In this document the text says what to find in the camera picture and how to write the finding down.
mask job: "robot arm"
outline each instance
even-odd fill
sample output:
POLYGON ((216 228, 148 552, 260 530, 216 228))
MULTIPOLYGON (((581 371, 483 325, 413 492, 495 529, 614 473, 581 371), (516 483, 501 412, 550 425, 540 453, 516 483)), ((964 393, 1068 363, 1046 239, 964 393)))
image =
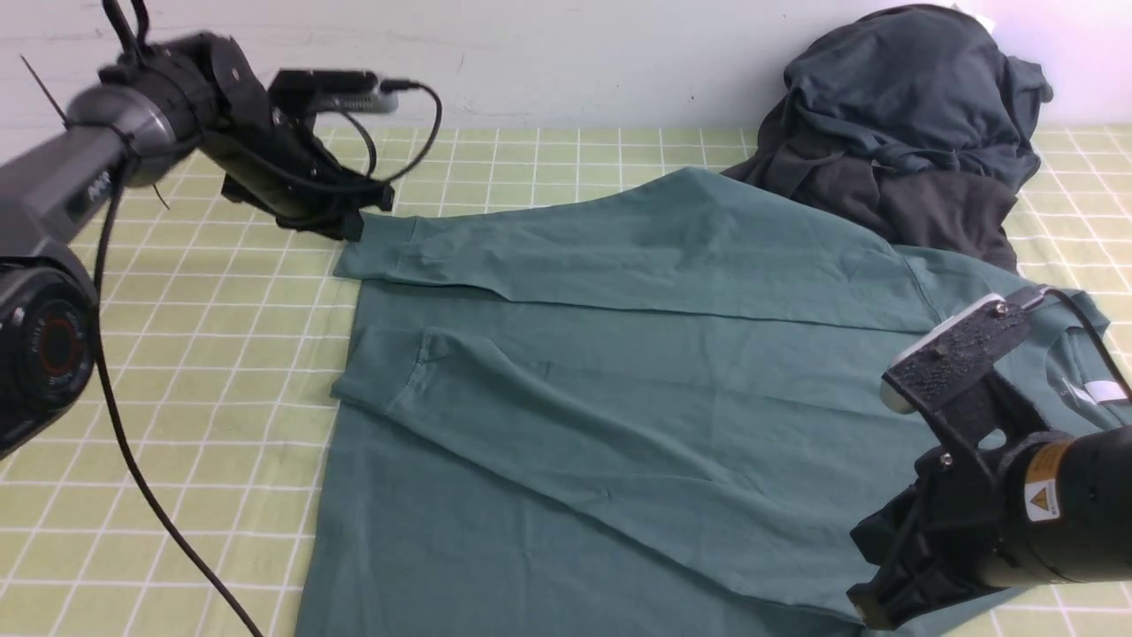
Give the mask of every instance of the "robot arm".
POLYGON ((898 356, 882 399, 918 412, 941 446, 916 462, 915 484, 852 530, 880 567, 848 591, 867 627, 893 630, 1006 587, 1132 579, 1132 429, 1073 439, 994 370, 1047 294, 1077 313, 1130 396, 1086 316, 1047 286, 980 299, 898 356), (1005 444, 980 449, 995 430, 1005 444))
MULTIPOLYGON (((103 5, 128 33, 117 2, 103 5)), ((268 89, 231 38, 147 44, 142 8, 139 37, 125 37, 118 62, 71 101, 67 129, 0 165, 0 459, 61 416, 92 376, 98 299, 68 243, 115 184, 156 183, 199 148, 226 172, 225 197, 282 227, 357 240, 359 209, 391 209, 393 188, 340 164, 314 135, 315 114, 388 112, 396 92, 422 88, 439 123, 439 100, 414 81, 283 70, 268 89)))

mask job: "clothing label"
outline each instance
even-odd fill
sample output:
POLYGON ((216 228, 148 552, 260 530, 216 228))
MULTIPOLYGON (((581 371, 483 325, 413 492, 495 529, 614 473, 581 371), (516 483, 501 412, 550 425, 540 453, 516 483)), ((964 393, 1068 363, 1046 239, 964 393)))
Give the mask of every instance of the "clothing label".
POLYGON ((1092 398, 1092 395, 1090 395, 1088 391, 1084 391, 1083 389, 1074 386, 1073 384, 1069 382, 1065 379, 1062 379, 1062 381, 1065 384, 1065 387, 1067 387, 1069 390, 1073 393, 1073 396, 1075 396, 1077 399, 1080 401, 1081 403, 1088 403, 1089 405, 1097 404, 1097 401, 1092 398))
POLYGON ((1113 401, 1127 401, 1121 386, 1113 381, 1092 381, 1084 384, 1084 391, 1089 393, 1097 403, 1110 403, 1113 401))

